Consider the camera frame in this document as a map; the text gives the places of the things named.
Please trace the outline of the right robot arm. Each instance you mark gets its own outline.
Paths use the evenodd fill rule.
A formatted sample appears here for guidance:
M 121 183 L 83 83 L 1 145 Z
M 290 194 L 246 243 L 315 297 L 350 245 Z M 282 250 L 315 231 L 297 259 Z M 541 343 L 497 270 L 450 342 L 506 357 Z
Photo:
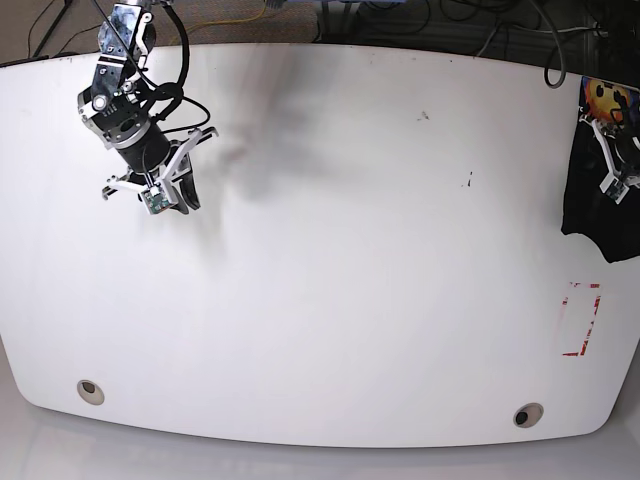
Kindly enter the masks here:
M 147 76 L 146 64 L 156 43 L 154 5 L 152 1 L 121 1 L 101 15 L 99 58 L 91 85 L 77 97 L 78 115 L 127 165 L 123 175 L 107 179 L 103 199 L 125 191 L 134 194 L 151 215 L 168 210 L 187 215 L 201 206 L 190 153 L 216 136 L 217 130 L 208 120 L 162 129 L 162 122 L 182 104 L 199 110 L 205 107 L 184 92 L 190 44 L 170 1 L 159 5 L 178 33 L 178 77 L 156 84 Z

